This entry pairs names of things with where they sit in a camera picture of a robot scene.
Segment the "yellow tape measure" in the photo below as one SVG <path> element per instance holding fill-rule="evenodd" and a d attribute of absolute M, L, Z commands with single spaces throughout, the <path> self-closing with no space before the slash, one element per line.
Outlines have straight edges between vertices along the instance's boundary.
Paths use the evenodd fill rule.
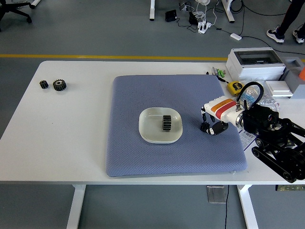
<path fill-rule="evenodd" d="M 227 89 L 232 96 L 238 96 L 238 94 L 242 90 L 243 86 L 244 85 L 242 83 L 240 83 L 239 81 L 233 81 L 233 82 L 227 84 Z"/>

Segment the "white bowl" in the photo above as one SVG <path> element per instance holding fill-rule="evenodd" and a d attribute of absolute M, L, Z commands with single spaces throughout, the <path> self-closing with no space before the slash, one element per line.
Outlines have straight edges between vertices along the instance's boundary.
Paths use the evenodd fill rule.
<path fill-rule="evenodd" d="M 163 130 L 163 115 L 172 117 L 170 131 Z M 150 143 L 168 144 L 177 141 L 182 135 L 182 120 L 178 112 L 166 107 L 151 107 L 141 112 L 139 132 Z"/>

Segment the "red stripe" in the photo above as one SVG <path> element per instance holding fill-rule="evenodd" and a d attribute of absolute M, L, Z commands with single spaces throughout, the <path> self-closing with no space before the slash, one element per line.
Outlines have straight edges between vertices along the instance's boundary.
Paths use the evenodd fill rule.
<path fill-rule="evenodd" d="M 225 112 L 226 110 L 230 109 L 232 106 L 235 106 L 236 105 L 236 102 L 235 101 L 231 101 L 229 102 L 228 104 L 222 106 L 221 108 L 219 108 L 217 111 L 216 111 L 216 117 L 218 119 L 220 119 L 221 115 L 223 114 L 223 112 Z"/>

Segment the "orange object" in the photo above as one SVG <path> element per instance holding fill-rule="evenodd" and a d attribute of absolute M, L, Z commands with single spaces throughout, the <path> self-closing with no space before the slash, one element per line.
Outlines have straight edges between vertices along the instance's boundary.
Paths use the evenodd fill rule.
<path fill-rule="evenodd" d="M 303 70 L 302 70 L 301 73 L 299 74 L 299 77 L 300 77 L 302 80 L 305 80 L 305 67 L 303 68 Z"/>

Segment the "blue cushion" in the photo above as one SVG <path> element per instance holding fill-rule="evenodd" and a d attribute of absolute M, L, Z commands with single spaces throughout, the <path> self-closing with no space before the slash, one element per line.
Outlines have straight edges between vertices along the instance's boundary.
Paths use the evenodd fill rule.
<path fill-rule="evenodd" d="M 200 130 L 201 107 L 223 90 L 213 75 L 131 75 L 113 81 L 106 173 L 110 177 L 206 173 L 247 167 L 236 127 L 211 136 Z M 149 107 L 176 110 L 183 134 L 171 144 L 153 144 L 139 133 L 139 115 Z"/>

